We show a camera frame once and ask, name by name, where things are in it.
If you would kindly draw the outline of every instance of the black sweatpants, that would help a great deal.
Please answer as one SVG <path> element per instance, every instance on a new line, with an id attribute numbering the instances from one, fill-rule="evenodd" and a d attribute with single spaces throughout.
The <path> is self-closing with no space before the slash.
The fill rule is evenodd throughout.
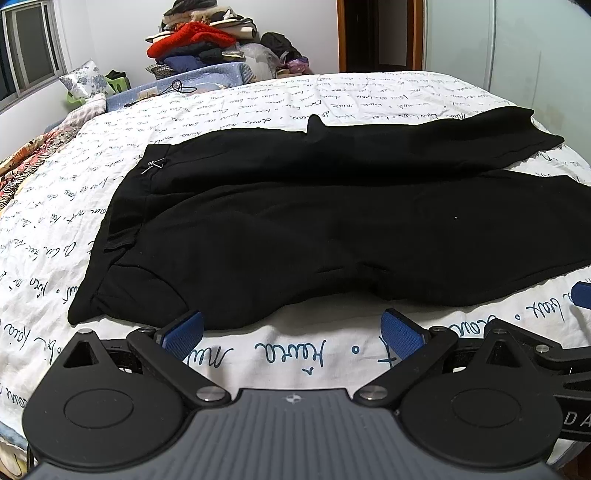
<path id="1" fill-rule="evenodd" d="M 466 306 L 591 264 L 591 190 L 500 170 L 563 142 L 531 114 L 358 127 L 312 116 L 307 133 L 150 145 L 111 201 L 69 321 L 160 327 L 200 310 L 206 328 L 230 329 L 353 290 Z"/>

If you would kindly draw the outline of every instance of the patterned blanket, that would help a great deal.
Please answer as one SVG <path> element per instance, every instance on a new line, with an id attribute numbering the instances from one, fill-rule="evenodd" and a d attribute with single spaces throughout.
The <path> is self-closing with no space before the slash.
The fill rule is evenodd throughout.
<path id="1" fill-rule="evenodd" d="M 0 164 L 0 212 L 17 190 L 49 157 L 72 140 L 80 127 L 67 127 L 39 135 Z"/>

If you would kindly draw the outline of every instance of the white bedsheet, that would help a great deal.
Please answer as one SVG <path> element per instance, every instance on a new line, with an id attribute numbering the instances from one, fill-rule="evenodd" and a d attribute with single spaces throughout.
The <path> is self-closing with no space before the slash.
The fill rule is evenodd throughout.
<path id="1" fill-rule="evenodd" d="M 146 145 L 180 143 L 231 127 L 303 130 L 312 113 L 328 125 L 419 124 L 503 105 L 511 103 L 442 74 L 336 74 L 198 96 L 171 93 L 90 121 L 27 181 L 0 216 L 0 422 L 22 435 L 27 398 L 77 330 L 66 313 L 105 210 Z M 591 185 L 591 168 L 567 147 L 511 168 L 544 176 L 566 174 Z M 539 225 L 531 235 L 560 228 Z M 240 387 L 346 387 L 353 393 L 394 361 L 395 354 L 379 337 L 380 315 L 390 305 L 424 326 L 451 326 L 461 336 L 482 335 L 483 326 L 496 316 L 564 347 L 589 345 L 590 313 L 569 297 L 572 285 L 589 277 L 591 268 L 583 268 L 461 310 L 426 309 L 358 294 L 311 299 L 240 331 L 208 332 L 187 362 L 233 394 Z M 109 319 L 85 326 L 101 338 L 121 338 L 134 327 Z M 561 441 L 553 459 L 570 445 Z"/>

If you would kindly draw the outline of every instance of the pillow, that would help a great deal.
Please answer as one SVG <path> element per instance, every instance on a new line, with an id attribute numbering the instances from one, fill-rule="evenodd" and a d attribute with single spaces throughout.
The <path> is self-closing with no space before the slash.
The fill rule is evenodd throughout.
<path id="1" fill-rule="evenodd" d="M 107 110 L 107 97 L 104 93 L 97 93 L 64 118 L 64 121 L 57 127 L 63 130 L 67 127 L 82 127 L 88 120 L 105 113 Z"/>
<path id="2" fill-rule="evenodd" d="M 99 68 L 92 60 L 87 61 L 82 67 L 60 77 L 61 82 L 72 94 L 75 100 L 88 98 L 95 93 L 104 93 L 111 96 L 115 93 L 107 79 L 100 74 Z"/>

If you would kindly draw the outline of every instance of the zipper pull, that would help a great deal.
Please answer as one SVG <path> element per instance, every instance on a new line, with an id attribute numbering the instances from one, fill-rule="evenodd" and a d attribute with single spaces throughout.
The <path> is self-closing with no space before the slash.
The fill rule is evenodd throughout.
<path id="1" fill-rule="evenodd" d="M 158 160 L 150 161 L 150 162 L 148 162 L 148 168 L 146 168 L 141 174 L 143 175 L 144 173 L 146 173 L 152 167 L 158 167 L 158 168 L 162 169 L 162 167 L 164 166 L 165 163 L 166 163 L 166 157 L 159 158 Z"/>

